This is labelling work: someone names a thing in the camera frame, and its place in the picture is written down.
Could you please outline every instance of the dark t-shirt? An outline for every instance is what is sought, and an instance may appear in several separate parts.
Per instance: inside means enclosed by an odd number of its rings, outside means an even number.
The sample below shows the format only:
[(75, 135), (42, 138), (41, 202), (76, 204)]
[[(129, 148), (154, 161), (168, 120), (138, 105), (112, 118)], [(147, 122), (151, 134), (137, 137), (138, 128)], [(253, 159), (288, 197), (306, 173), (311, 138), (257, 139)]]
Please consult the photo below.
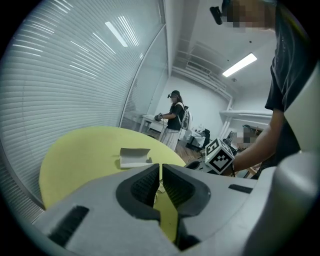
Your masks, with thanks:
[[(316, 64), (316, 58), (312, 56), (301, 30), (294, 27), (287, 17), (287, 10), (278, 4), (275, 21), (277, 45), (270, 69), (271, 88), (265, 105), (268, 110), (277, 109), (283, 112), (296, 99)], [(299, 150), (294, 132), (287, 120), (284, 120), (275, 156), (269, 161), (270, 166), (277, 165)]]
[(170, 108), (170, 114), (176, 114), (176, 117), (174, 119), (168, 120), (168, 128), (176, 131), (181, 130), (181, 125), (178, 116), (180, 117), (180, 120), (184, 118), (184, 110), (181, 105), (175, 105), (174, 107)]

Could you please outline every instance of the shelf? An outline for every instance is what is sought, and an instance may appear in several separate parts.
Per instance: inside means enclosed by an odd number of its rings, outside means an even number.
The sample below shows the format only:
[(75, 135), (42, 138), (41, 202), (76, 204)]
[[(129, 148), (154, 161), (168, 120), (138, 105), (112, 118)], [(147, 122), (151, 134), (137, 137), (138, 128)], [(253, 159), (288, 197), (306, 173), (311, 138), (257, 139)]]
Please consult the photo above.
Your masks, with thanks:
[(255, 175), (257, 173), (257, 171), (255, 169), (253, 169), (252, 167), (247, 169), (252, 175)]
[(230, 118), (259, 118), (271, 119), (272, 112), (269, 111), (251, 111), (251, 110), (224, 110), (220, 114)]

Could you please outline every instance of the white desk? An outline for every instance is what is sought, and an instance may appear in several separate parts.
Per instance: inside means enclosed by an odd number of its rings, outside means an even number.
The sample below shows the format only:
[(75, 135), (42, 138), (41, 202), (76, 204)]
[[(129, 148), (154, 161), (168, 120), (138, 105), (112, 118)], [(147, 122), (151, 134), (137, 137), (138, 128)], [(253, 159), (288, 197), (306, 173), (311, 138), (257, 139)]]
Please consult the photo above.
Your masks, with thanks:
[(159, 141), (161, 140), (162, 136), (164, 135), (165, 128), (168, 126), (168, 123), (166, 120), (156, 121), (155, 116), (152, 114), (145, 114), (142, 116), (142, 122), (139, 128), (139, 133), (142, 133), (143, 128), (145, 127), (147, 123), (147, 131), (150, 129), (151, 124), (156, 124), (158, 126), (162, 126), (163, 129), (161, 129)]

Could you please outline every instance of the window blinds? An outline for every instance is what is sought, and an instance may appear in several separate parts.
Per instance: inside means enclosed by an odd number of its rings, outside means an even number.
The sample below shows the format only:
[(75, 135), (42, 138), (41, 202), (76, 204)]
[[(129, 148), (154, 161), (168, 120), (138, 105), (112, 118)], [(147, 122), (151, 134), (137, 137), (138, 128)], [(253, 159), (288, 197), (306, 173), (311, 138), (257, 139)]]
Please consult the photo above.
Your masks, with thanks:
[(123, 111), (120, 124), (122, 128), (139, 130), (142, 116), (147, 114), (153, 97), (160, 98), (161, 96), (160, 93), (155, 96), (154, 94), (160, 83), (161, 85), (166, 83), (164, 78), (167, 77), (168, 79), (167, 64), (167, 34), (164, 26), (150, 46), (148, 54), (141, 64), (141, 69), (134, 80)]
[(0, 158), (0, 192), (13, 212), (31, 223), (44, 212), (18, 186)]
[(24, 20), (2, 60), (0, 139), (39, 201), (48, 148), (71, 130), (119, 124), (161, 27), (158, 0), (45, 0)]
[(159, 104), (160, 97), (161, 97), (162, 93), (164, 92), (164, 89), (166, 87), (166, 84), (167, 84), (167, 81), (169, 78), (169, 70), (168, 69), (169, 68), (168, 68), (168, 63), (167, 63), (166, 66), (164, 67), (164, 70), (162, 71), (161, 78), (159, 80), (158, 85), (156, 86), (155, 91), (154, 91), (154, 94), (153, 94), (153, 97), (152, 97), (147, 114), (152, 114), (152, 115), (158, 114), (158, 113), (156, 113), (156, 109)]

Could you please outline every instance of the white backpack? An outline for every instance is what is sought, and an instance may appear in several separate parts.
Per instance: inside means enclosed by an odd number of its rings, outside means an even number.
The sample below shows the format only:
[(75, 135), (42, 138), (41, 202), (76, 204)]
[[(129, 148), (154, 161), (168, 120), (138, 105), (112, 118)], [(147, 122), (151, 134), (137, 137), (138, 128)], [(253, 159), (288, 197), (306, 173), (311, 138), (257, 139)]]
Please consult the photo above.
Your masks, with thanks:
[(180, 105), (182, 107), (182, 109), (184, 110), (184, 114), (183, 114), (183, 118), (182, 120), (180, 120), (180, 116), (178, 115), (178, 119), (181, 125), (181, 128), (184, 130), (190, 130), (191, 128), (191, 123), (192, 123), (192, 115), (189, 112), (188, 108), (185, 107), (185, 105), (183, 105), (181, 102), (178, 102), (175, 105)]

